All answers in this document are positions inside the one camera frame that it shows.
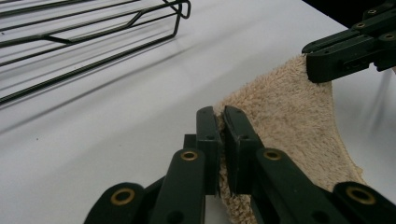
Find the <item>beige towel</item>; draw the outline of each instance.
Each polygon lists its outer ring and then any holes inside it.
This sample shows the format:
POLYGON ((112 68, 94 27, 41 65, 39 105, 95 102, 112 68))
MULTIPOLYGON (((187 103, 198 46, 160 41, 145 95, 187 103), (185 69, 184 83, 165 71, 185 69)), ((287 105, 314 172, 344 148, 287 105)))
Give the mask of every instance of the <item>beige towel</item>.
MULTIPOLYGON (((226 105, 242 109, 264 145, 288 153, 314 184, 328 191, 343 181, 364 184, 361 169, 347 154, 335 124, 332 83, 310 82, 304 55, 225 97, 214 106, 219 118, 226 105)), ((226 175, 222 162, 221 198, 231 222, 256 223, 250 198, 231 197, 226 175)))

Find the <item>cloth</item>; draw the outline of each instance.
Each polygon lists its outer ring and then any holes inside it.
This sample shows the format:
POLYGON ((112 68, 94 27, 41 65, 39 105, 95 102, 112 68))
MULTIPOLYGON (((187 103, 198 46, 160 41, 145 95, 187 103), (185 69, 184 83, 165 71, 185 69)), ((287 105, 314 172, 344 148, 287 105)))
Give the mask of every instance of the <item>cloth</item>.
MULTIPOLYGON (((332 191, 339 182, 365 184, 336 127, 332 83, 310 82, 305 62, 303 54, 291 58, 214 105, 220 128, 224 106, 238 107, 264 145, 285 151, 315 185, 332 191)), ((224 161, 220 191, 232 223, 256 223, 249 196, 231 196, 224 161)))

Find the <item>dish rack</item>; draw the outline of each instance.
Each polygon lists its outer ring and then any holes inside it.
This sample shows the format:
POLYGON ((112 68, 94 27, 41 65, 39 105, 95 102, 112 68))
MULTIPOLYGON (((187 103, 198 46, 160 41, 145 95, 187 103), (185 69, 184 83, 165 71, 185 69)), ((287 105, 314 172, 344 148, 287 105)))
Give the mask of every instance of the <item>dish rack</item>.
POLYGON ((190 14, 188 0, 1 1, 0 105, 152 49, 190 14), (32 66, 47 69, 19 77, 32 66))

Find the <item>white table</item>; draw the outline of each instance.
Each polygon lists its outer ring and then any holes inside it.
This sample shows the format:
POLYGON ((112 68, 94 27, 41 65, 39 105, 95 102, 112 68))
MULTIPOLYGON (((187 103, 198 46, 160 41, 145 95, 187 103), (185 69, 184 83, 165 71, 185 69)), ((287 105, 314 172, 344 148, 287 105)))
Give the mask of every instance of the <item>white table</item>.
MULTIPOLYGON (((191 3, 172 41, 0 108, 0 223, 83 223, 111 186, 164 176, 198 109, 346 29, 298 0, 191 3)), ((2 88, 42 69, 0 70, 2 88)), ((371 67, 333 82, 346 148, 394 203, 395 79, 371 67)), ((219 198, 205 223, 229 223, 219 198)))

